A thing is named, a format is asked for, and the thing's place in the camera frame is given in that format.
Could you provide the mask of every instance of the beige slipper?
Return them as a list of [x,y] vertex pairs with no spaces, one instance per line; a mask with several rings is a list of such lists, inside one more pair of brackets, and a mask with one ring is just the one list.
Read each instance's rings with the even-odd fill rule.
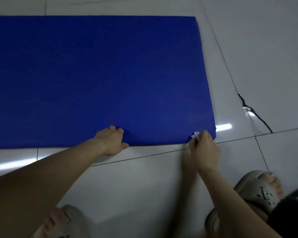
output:
[[[258,179],[266,171],[254,170],[247,173],[234,187],[234,190],[243,200],[251,202],[260,207],[264,212],[270,214],[280,201],[269,184]],[[205,229],[212,236],[216,236],[220,227],[220,220],[215,209],[213,209],[205,220]]]
[[61,209],[71,221],[54,238],[90,238],[84,214],[72,205]]

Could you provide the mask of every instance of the black wire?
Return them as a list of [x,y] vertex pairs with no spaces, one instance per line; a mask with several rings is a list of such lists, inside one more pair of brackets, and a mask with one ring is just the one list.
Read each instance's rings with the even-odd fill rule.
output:
[[245,110],[247,110],[247,111],[249,111],[249,112],[251,112],[251,113],[253,113],[260,121],[262,121],[263,122],[263,124],[265,124],[265,126],[269,129],[269,131],[270,131],[270,133],[272,134],[273,133],[273,131],[271,130],[271,128],[268,126],[268,124],[266,124],[266,122],[255,112],[255,110],[252,108],[252,107],[250,107],[250,106],[248,106],[248,105],[246,105],[245,104],[245,100],[242,98],[242,96],[240,95],[240,94],[238,94],[238,96],[241,98],[241,100],[242,100],[242,102],[243,102],[243,109],[245,109]]

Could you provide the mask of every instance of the white tissue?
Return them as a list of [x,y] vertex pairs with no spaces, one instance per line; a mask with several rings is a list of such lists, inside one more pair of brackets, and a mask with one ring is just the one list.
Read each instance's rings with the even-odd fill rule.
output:
[[[194,132],[194,134],[191,135],[191,139],[197,138],[198,141],[199,141],[199,134],[200,134],[200,132]],[[189,142],[187,143],[187,152],[188,152],[189,154],[191,153]]]

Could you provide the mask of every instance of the blue mat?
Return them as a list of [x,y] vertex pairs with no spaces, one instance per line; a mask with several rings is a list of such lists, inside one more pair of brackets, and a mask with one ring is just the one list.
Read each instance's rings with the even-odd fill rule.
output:
[[70,147],[112,124],[131,146],[215,138],[194,17],[0,17],[0,148]]

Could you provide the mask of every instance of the white tile floor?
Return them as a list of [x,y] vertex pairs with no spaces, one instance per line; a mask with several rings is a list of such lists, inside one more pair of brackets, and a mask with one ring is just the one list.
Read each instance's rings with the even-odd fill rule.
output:
[[[0,15],[195,16],[216,125],[232,124],[217,132],[221,172],[233,185],[250,170],[268,168],[288,192],[298,188],[298,0],[0,0]],[[273,134],[245,115],[237,92]],[[93,237],[153,237],[172,207],[183,148],[131,147],[102,157],[60,205],[84,211]],[[0,150],[0,175],[13,170],[7,169],[13,161],[22,165],[63,149]],[[182,234],[199,234],[211,209],[199,181]]]

